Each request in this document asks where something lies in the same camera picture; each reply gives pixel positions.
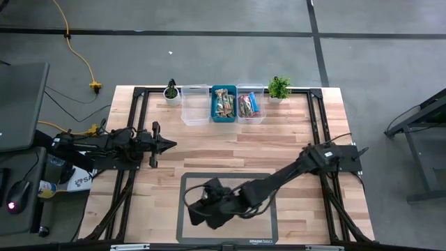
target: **wooden table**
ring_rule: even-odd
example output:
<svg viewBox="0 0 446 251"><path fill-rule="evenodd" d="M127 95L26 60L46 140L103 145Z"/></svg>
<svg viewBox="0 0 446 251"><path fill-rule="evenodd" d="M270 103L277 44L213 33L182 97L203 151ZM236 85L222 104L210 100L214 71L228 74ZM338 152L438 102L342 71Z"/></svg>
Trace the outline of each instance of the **wooden table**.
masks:
<svg viewBox="0 0 446 251"><path fill-rule="evenodd" d="M116 87L107 130L126 127L133 88ZM323 98L331 137L349 132L340 89L324 88ZM267 116L261 125L211 122L189 127L180 118L181 106L169 107L161 93L150 95L146 128L150 130L151 123L158 121L161 135L178 142L178 146L159 156L157 169L148 166L148 154L143 161L134 183L125 242L177 243L179 185L184 173L273 173L293 162L303 146L313 143L305 95L291 95L279 105L270 104L267 95L264 99ZM135 123L139 120L140 103ZM317 102L314 104L320 122ZM350 137L336 140L338 144L350 142ZM80 238L90 234L108 211L116 173L105 171L95 178ZM360 182L349 173L340 173L339 182L348 214L366 236L374 239ZM305 174L287 183L277 193L276 205L278 244L329 243L319 177ZM339 218L334 208L333 211L341 238ZM120 215L118 212L117 219L121 219Z"/></svg>

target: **white pot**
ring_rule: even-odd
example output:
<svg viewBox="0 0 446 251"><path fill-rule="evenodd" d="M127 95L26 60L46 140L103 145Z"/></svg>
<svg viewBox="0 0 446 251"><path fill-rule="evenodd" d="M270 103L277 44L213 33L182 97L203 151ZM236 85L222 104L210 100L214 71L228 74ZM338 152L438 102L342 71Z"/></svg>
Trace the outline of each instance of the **white pot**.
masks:
<svg viewBox="0 0 446 251"><path fill-rule="evenodd" d="M273 98L273 97L270 97L270 103L279 104L281 101L283 101L283 98Z"/></svg>
<svg viewBox="0 0 446 251"><path fill-rule="evenodd" d="M170 105L170 106L177 106L177 105L179 105L181 103L180 91L176 87L174 87L174 88L175 88L176 93L177 93L175 98L166 98L167 88L162 93L162 95L164 96L164 99L166 100L167 104Z"/></svg>

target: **small green plant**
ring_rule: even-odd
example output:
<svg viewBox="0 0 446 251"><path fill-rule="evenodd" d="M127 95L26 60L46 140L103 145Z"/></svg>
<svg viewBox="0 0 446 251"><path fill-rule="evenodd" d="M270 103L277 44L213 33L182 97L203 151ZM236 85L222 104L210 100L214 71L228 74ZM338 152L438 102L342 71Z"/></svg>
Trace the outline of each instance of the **small green plant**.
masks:
<svg viewBox="0 0 446 251"><path fill-rule="evenodd" d="M169 84L167 85L167 90L165 92L165 96L168 99L172 99L175 98L178 95L177 90L175 89L175 80L174 79L170 79L169 80Z"/></svg>
<svg viewBox="0 0 446 251"><path fill-rule="evenodd" d="M287 89L288 86L291 86L289 77L274 77L270 80L268 90L272 98L287 98L288 94L291 93L291 90Z"/></svg>

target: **gray floor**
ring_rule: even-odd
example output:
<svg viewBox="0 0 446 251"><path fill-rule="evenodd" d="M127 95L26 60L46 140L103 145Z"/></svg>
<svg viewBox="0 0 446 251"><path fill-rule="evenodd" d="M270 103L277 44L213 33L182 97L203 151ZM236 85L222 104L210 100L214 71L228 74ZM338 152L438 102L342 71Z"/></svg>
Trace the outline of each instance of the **gray floor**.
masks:
<svg viewBox="0 0 446 251"><path fill-rule="evenodd" d="M60 0L72 28L177 31L311 31L303 0ZM320 32L444 33L442 0L314 0ZM0 26L63 28L50 0L11 1ZM330 86L342 90L353 138L370 150L362 157L367 203L381 243L446 249L446 201L408 205L422 191L406 140L383 131L402 111L445 87L446 40L321 41ZM90 62L104 84L97 101L78 105L54 94L82 118L111 102L118 84L264 83L288 75L296 86L321 86L311 38L73 36L72 46ZM0 34L0 59L46 61L48 85L82 100L93 97L86 66L62 36ZM40 119L81 131L107 117L108 109L75 123L44 99ZM49 134L57 131L40 127ZM86 195L54 202L52 234L0 238L0 245L69 241Z"/></svg>

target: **yellow extension cord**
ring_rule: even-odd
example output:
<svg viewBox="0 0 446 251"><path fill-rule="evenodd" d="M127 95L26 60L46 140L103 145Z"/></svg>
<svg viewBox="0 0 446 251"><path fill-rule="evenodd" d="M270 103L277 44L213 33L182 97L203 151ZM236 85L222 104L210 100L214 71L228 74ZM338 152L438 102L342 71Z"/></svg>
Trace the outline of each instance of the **yellow extension cord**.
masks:
<svg viewBox="0 0 446 251"><path fill-rule="evenodd" d="M37 123L41 123L41 124L44 124L44 125L47 125L47 126L52 126L52 127L54 127L54 128L59 129L59 130L62 131L62 132L68 132L67 130L63 129L62 127L60 127L60 126L58 126L58 125L56 125L56 124L54 124L54 123L51 123L51 122L47 122L47 121L37 121ZM95 135L95 134L97 133L97 131L98 131L98 126L97 126L96 124L93 124L93 125L91 126L91 128L88 129L88 130L85 131L85 132L71 132L71 134L72 134L72 135L87 135L87 136L89 136L89 135Z"/></svg>
<svg viewBox="0 0 446 251"><path fill-rule="evenodd" d="M65 17L65 14L63 13L62 8L61 8L60 5L56 2L56 0L53 0L53 2L54 2L54 4L56 4L57 8L59 9L59 11L60 11L61 14L62 14L63 21L65 21L65 26L66 26L66 29L67 29L67 35L69 35L69 34L70 34L70 28L69 28L69 26L68 26L67 18ZM84 59L83 56L81 56L79 53L77 53L76 51L74 51L74 50L71 48L70 39L69 39L69 38L66 38L66 40L67 40L67 45L68 45L68 47L70 48L70 51L71 51L72 53L74 53L76 56L78 56L80 59L82 59L82 61L89 67L89 71L90 71L90 74L91 74L90 88L92 88L92 89L95 91L95 93L98 94L98 93L99 93L99 89L102 88L102 84L96 82L95 77L94 77L94 75L93 75L93 71L91 70L90 64L86 61L86 59Z"/></svg>

